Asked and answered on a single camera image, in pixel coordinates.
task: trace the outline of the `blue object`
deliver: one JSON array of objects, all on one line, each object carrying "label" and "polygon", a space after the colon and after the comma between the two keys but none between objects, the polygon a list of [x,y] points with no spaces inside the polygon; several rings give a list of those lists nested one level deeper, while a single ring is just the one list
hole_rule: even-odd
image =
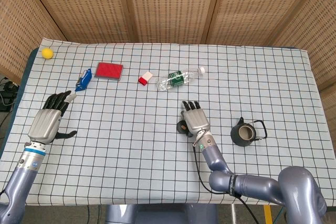
[{"label": "blue object", "polygon": [[40,154],[40,155],[43,155],[43,156],[46,155],[45,152],[41,152],[41,151],[39,151],[39,150],[31,149],[31,148],[25,148],[23,151],[24,151],[24,152],[34,152],[34,153],[37,153],[37,154]]},{"label": "blue object", "polygon": [[76,83],[76,89],[75,91],[81,91],[86,89],[88,86],[90,80],[92,78],[91,69],[85,70],[82,77],[79,77],[79,80]]}]

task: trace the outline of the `robot wrist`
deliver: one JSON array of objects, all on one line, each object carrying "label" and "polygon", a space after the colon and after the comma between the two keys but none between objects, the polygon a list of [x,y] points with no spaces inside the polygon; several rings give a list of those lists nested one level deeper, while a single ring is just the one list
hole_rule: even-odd
[{"label": "robot wrist", "polygon": [[25,144],[25,149],[17,162],[16,168],[38,171],[45,155],[46,149],[44,144],[27,142]]},{"label": "robot wrist", "polygon": [[201,130],[198,132],[196,136],[196,141],[193,145],[196,146],[197,143],[202,151],[210,146],[216,145],[215,139],[212,136],[211,132],[206,130]]}]

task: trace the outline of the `blue toy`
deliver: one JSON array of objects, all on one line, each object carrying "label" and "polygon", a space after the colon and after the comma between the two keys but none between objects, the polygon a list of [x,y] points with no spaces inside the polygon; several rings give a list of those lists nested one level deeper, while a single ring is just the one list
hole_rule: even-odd
[{"label": "blue toy", "polygon": [[76,89],[75,91],[81,91],[87,88],[90,80],[92,78],[91,69],[85,70],[82,77],[79,77],[77,83],[76,83]]}]

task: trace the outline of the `plastic water bottle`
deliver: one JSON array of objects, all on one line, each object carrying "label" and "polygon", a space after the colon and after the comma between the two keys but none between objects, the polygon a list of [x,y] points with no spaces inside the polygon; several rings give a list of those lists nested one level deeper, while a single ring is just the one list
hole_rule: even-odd
[{"label": "plastic water bottle", "polygon": [[182,71],[173,72],[168,74],[168,78],[159,77],[156,86],[159,91],[171,89],[175,86],[186,84],[191,80],[198,78],[204,73],[205,69],[203,67],[199,67],[197,69],[186,69]]}]

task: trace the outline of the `white grid tablecloth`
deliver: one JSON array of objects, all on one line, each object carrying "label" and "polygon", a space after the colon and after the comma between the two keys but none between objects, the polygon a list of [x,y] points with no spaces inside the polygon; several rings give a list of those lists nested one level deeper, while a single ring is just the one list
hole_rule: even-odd
[{"label": "white grid tablecloth", "polygon": [[[45,47],[53,49],[52,59],[42,58]],[[88,88],[77,92],[59,132],[78,134],[47,146],[27,204],[232,203],[231,196],[211,195],[200,185],[194,139],[176,132],[182,101],[198,100],[233,172],[277,179],[287,166],[304,166],[327,204],[335,205],[335,155],[308,55],[286,48],[44,39],[1,158],[0,188],[29,142],[30,125],[47,97],[74,91],[80,73],[91,68],[94,74],[101,61],[123,64],[120,81],[93,76]],[[198,66],[206,73],[189,85],[158,92],[153,79],[145,87],[138,84],[146,71],[167,76]],[[264,120],[268,138],[245,148],[234,145],[230,131],[241,116]],[[263,134],[261,127],[257,133]],[[198,158],[207,182],[210,171],[199,153]]]}]

